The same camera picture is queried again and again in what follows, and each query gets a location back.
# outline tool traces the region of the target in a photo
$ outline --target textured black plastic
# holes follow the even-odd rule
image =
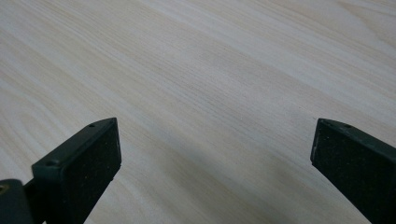
[[[120,169],[116,119],[88,125],[32,166],[48,224],[81,224]]]
[[[319,119],[311,161],[372,223],[396,223],[396,148]]]
[[[0,223],[34,224],[20,180],[0,181]]]

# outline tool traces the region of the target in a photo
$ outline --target light wood surface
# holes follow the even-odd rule
[[[396,146],[394,0],[0,1],[0,179],[117,117],[86,223],[368,223],[318,118]]]

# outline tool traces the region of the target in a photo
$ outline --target wooden table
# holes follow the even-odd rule
[[[396,146],[393,0],[0,2],[0,179],[117,117],[86,223],[368,223],[311,166],[318,118]]]

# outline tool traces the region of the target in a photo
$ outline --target black mechanical part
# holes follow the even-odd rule
[[[312,164],[372,223],[396,223],[396,148],[348,124],[319,119]]]
[[[0,182],[0,222],[81,224],[120,164],[117,119],[92,123],[33,164],[34,178],[24,187]]]

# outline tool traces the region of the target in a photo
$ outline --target screw hole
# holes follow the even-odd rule
[[[47,161],[46,166],[57,166],[59,165],[59,161],[52,160],[52,161]]]

